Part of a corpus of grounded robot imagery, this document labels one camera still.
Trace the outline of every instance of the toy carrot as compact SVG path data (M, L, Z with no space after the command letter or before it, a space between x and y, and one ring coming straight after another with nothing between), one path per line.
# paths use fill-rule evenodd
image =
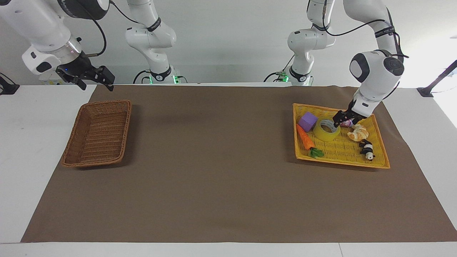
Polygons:
M311 138L308 137L308 134L306 134L305 130L298 124L296 124L296 126L297 126L297 133L300 136L300 138L302 139L303 146L305 147L306 150L311 150L309 153L309 156L311 156L313 158L323 157L324 152L316 148L316 145L311 140Z

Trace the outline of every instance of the black stand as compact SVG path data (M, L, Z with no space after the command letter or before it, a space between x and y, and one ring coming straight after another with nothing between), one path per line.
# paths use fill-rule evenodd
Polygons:
M0 85L3 87L3 91L0 92L1 95L14 95L16 93L17 89L19 88L19 85L17 84L10 84L6 82L2 77L0 77Z
M428 87L420 87L417 89L423 97L433 97L431 90L444 78L446 78L453 70L457 68L457 60L451 64L438 78L432 82Z

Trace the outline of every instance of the brown tablecloth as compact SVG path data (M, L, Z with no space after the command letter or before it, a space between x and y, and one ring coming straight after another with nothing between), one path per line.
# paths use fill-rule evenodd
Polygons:
M124 160L58 165L22 242L457 241L383 104L390 170L295 159L292 103L345 109L354 91L98 86L90 102L133 103Z

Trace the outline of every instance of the purple cube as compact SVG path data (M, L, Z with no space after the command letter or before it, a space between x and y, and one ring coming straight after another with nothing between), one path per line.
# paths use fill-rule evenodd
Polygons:
M307 112L307 113L305 113L305 115L303 115L303 117L300 119L298 124L300 125L300 127L303 128L303 130L305 132L308 132L313 128L313 126L316 124L316 122L317 122L317 117L314 116L312 113Z

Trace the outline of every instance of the yellow tape roll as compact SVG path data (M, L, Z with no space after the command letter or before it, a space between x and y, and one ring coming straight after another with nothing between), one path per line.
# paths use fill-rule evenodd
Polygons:
M341 128L339 126L337 128L335 128L333 123L334 122L333 122L332 118L320 117L317 120L316 125L314 126L314 129L313 129L314 135L318 139L325 141L325 142L330 142L330 141L335 140L335 138L340 134ZM325 131L322 128L322 126L328 127L332 131L332 133Z

